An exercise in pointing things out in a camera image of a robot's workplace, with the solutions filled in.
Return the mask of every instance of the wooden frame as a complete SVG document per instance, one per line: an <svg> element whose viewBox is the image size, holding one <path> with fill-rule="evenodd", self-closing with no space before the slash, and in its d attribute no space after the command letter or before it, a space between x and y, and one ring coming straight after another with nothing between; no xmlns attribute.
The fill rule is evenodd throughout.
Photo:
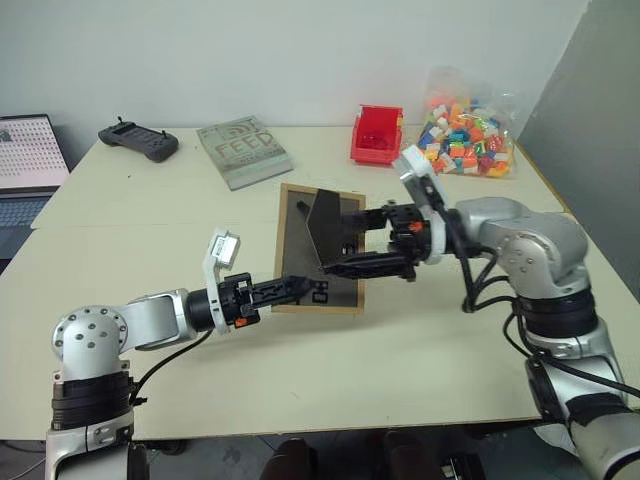
<svg viewBox="0 0 640 480"><path fill-rule="evenodd" d="M276 240L276 265L275 265L275 278L282 276L283 262L284 262L284 240L285 240L285 227L287 225L287 200L289 192L296 193L310 193L315 195L318 192L317 188L305 187L302 185L293 185L290 183L283 183L280 185L280 213L278 215L278 236ZM340 198L355 200L358 202L360 210L365 210L366 197L357 193L338 192ZM364 252L365 242L364 234L359 235L358 238L358 252ZM355 307L321 307L316 305L276 305L271 307L272 312L277 313L333 313L333 314L356 314L361 315L364 313L364 281L358 280L358 293Z"/></svg>

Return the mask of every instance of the book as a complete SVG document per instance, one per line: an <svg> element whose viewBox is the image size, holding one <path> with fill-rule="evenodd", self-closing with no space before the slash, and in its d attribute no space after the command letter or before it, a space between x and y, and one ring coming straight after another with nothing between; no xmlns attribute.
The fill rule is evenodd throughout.
<svg viewBox="0 0 640 480"><path fill-rule="evenodd" d="M201 128L198 137L231 190L293 169L289 154L254 116Z"/></svg>

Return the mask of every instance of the plastic bag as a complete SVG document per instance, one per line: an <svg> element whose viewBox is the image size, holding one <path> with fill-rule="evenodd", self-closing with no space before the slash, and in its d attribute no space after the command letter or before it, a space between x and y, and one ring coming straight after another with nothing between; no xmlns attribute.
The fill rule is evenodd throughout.
<svg viewBox="0 0 640 480"><path fill-rule="evenodd" d="M503 177L513 168L515 95L452 67L429 75L418 147L438 173Z"/></svg>

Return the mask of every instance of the black controller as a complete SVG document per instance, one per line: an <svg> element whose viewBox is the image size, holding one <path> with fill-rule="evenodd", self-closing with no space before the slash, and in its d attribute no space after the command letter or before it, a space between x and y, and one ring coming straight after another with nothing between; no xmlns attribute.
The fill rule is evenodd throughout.
<svg viewBox="0 0 640 480"><path fill-rule="evenodd" d="M122 117L118 117L118 122L100 130L98 138L107 145L122 145L143 153L154 162L163 162L178 149L178 139L164 130L156 132L133 122L123 122Z"/></svg>

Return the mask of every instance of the table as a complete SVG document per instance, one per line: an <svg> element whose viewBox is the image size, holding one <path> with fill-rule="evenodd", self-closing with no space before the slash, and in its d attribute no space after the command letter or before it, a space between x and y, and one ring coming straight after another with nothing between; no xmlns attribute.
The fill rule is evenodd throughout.
<svg viewBox="0 0 640 480"><path fill-rule="evenodd" d="M178 137L180 148L160 164L131 150L96 142L32 228L176 224L210 219L226 225L275 221L281 182L363 193L368 205L389 199L409 201L393 169L363 167L349 160L351 128L269 130L293 157L294 170L236 192L227 188L195 129L167 129ZM408 127L405 138L414 138L417 133L417 127ZM516 152L515 164L513 179L443 175L442 183L454 201L507 196L532 210L563 210L520 151Z"/></svg>
<svg viewBox="0 0 640 480"><path fill-rule="evenodd" d="M51 350L58 316L81 305L202 288L201 259L215 226L242 238L230 273L271 278L280 182L364 193L369 205L408 200L392 170L349 163L349 129L271 130L296 169L233 193L194 130L171 130L182 147L164 164L100 143L92 148L0 276L0 438L44 437L51 372L59 368ZM562 209L520 153L516 168L511 180L442 179L452 201L504 195L535 210ZM382 249L384 236L372 232L368 248ZM638 386L640 307L593 244L587 265L623 373ZM265 312L258 325L208 340L145 385L150 401L136 409L137 438L536 417L523 361L500 335L507 307L463 314L453 258L417 273L413 284L367 281L361 316ZM501 288L495 293L507 292ZM178 348L125 357L140 378Z"/></svg>

